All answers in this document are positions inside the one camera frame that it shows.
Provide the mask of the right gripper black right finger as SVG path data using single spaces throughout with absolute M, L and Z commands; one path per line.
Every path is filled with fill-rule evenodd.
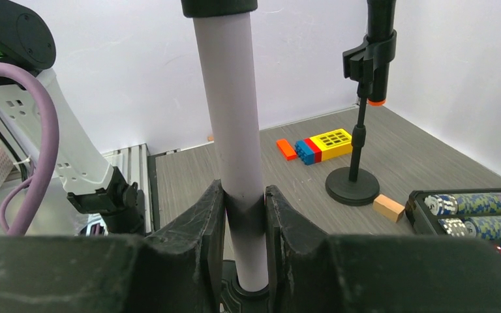
M 501 312 L 501 257 L 486 241 L 328 234 L 268 186 L 270 312 Z

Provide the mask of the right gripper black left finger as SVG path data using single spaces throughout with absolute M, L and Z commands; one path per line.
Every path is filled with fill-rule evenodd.
M 139 235 L 0 237 L 0 312 L 218 312 L 224 192 Z

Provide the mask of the lilac tripod music stand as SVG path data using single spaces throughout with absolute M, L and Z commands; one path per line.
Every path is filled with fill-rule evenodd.
M 256 1 L 183 1 L 192 19 L 218 158 L 234 259 L 226 262 L 227 312 L 267 312 L 266 208 L 252 47 Z

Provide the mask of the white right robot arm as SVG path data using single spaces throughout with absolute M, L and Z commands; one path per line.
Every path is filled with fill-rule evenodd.
M 250 14 L 183 1 L 194 22 L 220 179 L 152 234 L 138 185 L 67 104 L 42 18 L 0 1 L 0 122 L 39 147 L 0 217 L 0 312 L 501 312 L 501 257 L 471 237 L 335 235 L 260 172 Z M 0 143 L 11 157 L 20 144 Z

